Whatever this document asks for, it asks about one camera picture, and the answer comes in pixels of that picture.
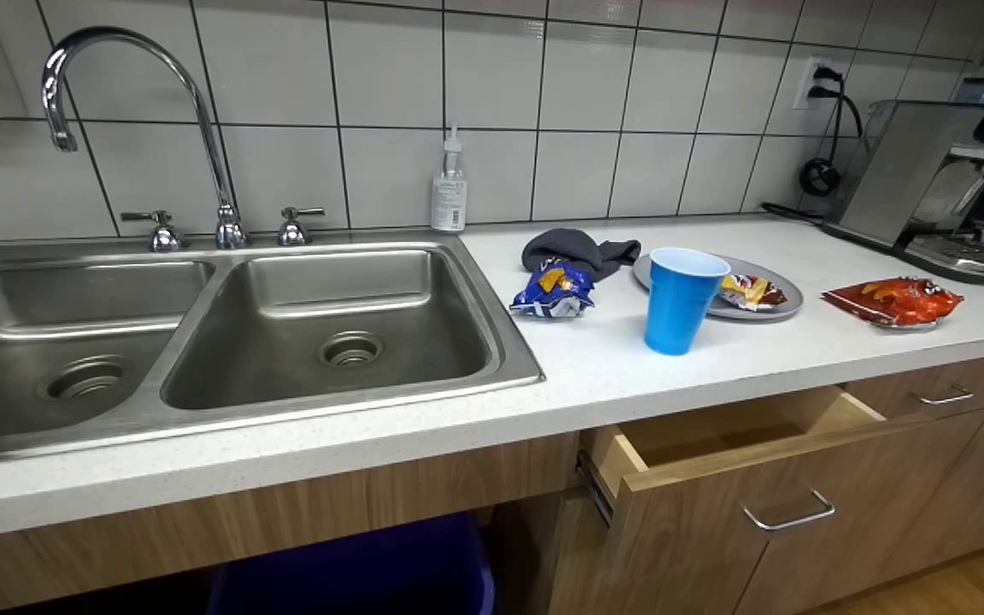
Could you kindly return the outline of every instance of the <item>sink drain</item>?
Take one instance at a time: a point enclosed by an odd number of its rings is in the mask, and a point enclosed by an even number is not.
[[[328,364],[367,364],[377,361],[383,351],[373,331],[351,327],[338,331],[322,345],[322,361]]]
[[[62,374],[56,374],[48,381],[48,395],[52,401],[97,395],[97,394],[119,386],[119,378],[123,378],[123,369],[115,361],[86,359],[86,361],[70,364]]]

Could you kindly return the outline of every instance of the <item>white tile wall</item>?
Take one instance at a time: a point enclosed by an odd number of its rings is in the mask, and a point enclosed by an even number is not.
[[[693,138],[627,133],[613,215],[676,215]]]
[[[447,120],[536,126],[541,20],[447,16]]]
[[[693,131],[716,38],[644,32],[637,41],[627,131]]]
[[[341,124],[440,124],[440,16],[423,9],[332,8]]]
[[[440,131],[347,131],[351,225],[427,225]]]
[[[762,138],[699,138],[685,215],[738,213]]]
[[[468,169],[468,221],[530,220],[536,133],[463,133]]]
[[[634,32],[552,23],[541,124],[553,131],[620,131]]]
[[[427,225],[447,124],[473,221],[753,213],[796,197],[831,126],[831,105],[792,102],[801,62],[847,69],[864,110],[949,98],[984,62],[984,0],[0,0],[30,117],[0,124],[0,239],[145,234],[110,213],[159,204],[215,225],[191,102],[134,46],[72,65],[92,155],[52,149],[36,79],[86,23],[136,27],[188,65],[265,233],[284,204],[335,228]]]
[[[615,133],[544,133],[533,220],[603,220],[615,175]]]
[[[227,124],[335,124],[325,3],[200,0]]]

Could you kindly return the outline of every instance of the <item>blue trash bin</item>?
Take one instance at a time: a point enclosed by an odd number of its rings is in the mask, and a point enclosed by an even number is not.
[[[229,565],[211,615],[494,615],[495,583],[468,517]]]

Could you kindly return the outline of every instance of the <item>coffee maker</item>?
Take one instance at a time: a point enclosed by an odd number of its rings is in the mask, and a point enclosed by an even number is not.
[[[826,233],[984,282],[984,105],[891,102]]]

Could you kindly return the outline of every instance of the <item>gooseneck faucet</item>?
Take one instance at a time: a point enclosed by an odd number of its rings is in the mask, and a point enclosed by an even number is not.
[[[123,32],[123,27],[84,27],[52,46],[52,53],[43,69],[43,105],[44,105],[44,120],[48,120],[56,148],[58,149],[78,149],[78,140],[77,140],[77,133],[66,120],[66,110],[62,110],[62,85],[66,85],[62,79],[66,79],[66,69],[72,65],[72,58],[78,58],[89,44],[103,44],[103,41],[134,44],[134,46],[146,52],[163,69],[172,69],[174,79],[188,87],[188,94],[196,102],[196,124],[200,124],[200,133],[204,140],[209,165],[211,165],[215,187],[219,187],[215,245],[219,250],[245,245],[245,233],[241,225],[241,207],[232,204],[232,191],[229,191],[227,158],[221,158],[221,148],[215,140],[215,117],[211,117],[203,87],[188,76],[188,69],[159,41],[152,41],[136,32]]]

